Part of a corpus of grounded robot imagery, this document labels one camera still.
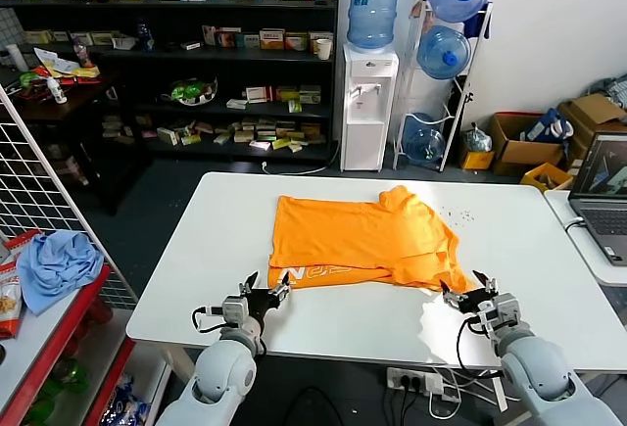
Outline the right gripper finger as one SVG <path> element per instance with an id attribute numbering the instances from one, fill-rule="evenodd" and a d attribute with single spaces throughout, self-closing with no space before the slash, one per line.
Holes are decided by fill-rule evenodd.
<path id="1" fill-rule="evenodd" d="M 495 278 L 491 278 L 485 273 L 477 270 L 474 270 L 473 274 L 475 275 L 476 279 L 483 285 L 487 293 L 492 295 L 496 295 L 499 293 L 497 280 Z"/>
<path id="2" fill-rule="evenodd" d="M 443 300 L 449 306 L 459 306 L 468 299 L 465 294 L 459 294 L 452 291 L 444 280 L 440 280 L 440 286 L 442 289 Z"/>

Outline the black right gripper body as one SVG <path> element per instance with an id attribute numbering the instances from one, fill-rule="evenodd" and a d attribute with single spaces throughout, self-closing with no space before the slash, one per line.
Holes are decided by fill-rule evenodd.
<path id="1" fill-rule="evenodd" d="M 478 314 L 482 311 L 494 309 L 494 291 L 487 288 L 479 288 L 464 294 L 458 299 L 458 311 L 461 313 Z"/>

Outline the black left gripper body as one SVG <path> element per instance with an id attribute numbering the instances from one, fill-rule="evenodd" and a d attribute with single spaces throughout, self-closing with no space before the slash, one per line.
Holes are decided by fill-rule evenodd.
<path id="1" fill-rule="evenodd" d="M 271 308 L 279 308 L 280 297 L 270 289 L 252 289 L 246 296 L 249 315 L 257 321 L 264 321 Z"/>

